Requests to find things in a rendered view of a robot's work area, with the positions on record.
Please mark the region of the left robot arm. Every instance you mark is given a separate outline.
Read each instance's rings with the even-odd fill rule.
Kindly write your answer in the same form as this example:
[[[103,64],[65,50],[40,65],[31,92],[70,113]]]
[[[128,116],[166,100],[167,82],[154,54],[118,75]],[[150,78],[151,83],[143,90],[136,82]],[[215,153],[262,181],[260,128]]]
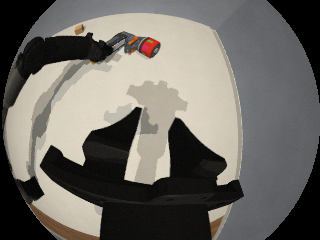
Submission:
[[[36,75],[44,65],[69,60],[69,57],[72,56],[73,48],[75,48],[75,36],[45,37],[45,41],[43,37],[37,36],[25,45],[24,52],[19,53],[16,63],[13,64],[11,71],[9,71],[7,85],[5,85],[3,132],[8,108],[13,107],[13,104],[15,104],[21,88],[24,87],[25,81],[28,80],[31,73]],[[15,183],[27,204],[32,204],[33,200],[39,200],[41,196],[44,196],[43,189],[40,188],[35,176],[27,181],[15,179]]]

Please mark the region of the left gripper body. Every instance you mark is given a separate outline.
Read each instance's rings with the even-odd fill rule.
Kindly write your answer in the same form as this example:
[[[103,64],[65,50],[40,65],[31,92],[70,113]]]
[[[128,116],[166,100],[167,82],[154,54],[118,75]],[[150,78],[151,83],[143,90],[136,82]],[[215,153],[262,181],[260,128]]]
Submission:
[[[101,51],[92,36],[91,32],[88,32],[87,36],[75,36],[75,48],[69,60],[105,60],[108,52]]]

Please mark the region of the grey hose nozzle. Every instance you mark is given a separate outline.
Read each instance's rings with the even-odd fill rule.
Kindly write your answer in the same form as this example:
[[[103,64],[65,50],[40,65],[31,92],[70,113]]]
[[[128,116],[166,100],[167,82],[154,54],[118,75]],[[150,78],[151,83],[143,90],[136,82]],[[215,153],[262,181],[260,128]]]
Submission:
[[[135,35],[123,31],[121,33],[117,33],[117,35],[113,36],[112,39],[108,40],[105,44],[112,47],[113,52],[119,51],[119,48],[123,47],[123,45],[125,53],[127,53],[127,49],[128,53],[136,51],[137,49],[137,51],[143,53],[144,56],[153,57],[156,55],[156,52],[159,52],[161,47],[160,41],[151,39],[151,37],[133,36]]]

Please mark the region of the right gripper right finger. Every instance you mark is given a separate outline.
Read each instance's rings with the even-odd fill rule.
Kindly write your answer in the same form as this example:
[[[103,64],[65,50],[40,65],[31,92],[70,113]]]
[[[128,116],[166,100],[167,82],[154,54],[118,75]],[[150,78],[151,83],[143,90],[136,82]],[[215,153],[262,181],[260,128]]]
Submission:
[[[227,161],[205,147],[179,117],[175,117],[169,128],[168,145],[169,176],[207,177],[211,179],[213,189],[217,188],[217,176],[227,168]]]

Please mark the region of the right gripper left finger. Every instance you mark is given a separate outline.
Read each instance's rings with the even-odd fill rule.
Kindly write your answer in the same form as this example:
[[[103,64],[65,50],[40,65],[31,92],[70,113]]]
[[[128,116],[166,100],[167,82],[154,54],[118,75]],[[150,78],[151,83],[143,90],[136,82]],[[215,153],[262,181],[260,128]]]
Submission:
[[[141,111],[143,108],[136,107],[117,123],[89,133],[83,143],[84,172],[115,183],[124,180],[132,137],[135,137]]]

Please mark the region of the small tan cube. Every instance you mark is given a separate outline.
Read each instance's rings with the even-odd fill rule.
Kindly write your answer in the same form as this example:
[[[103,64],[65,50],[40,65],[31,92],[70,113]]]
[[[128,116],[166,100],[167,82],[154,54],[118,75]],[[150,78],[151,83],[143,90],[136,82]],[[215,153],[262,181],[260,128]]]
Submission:
[[[75,28],[76,36],[80,35],[80,33],[83,33],[83,32],[84,32],[84,25],[83,24],[77,25],[77,27]]]

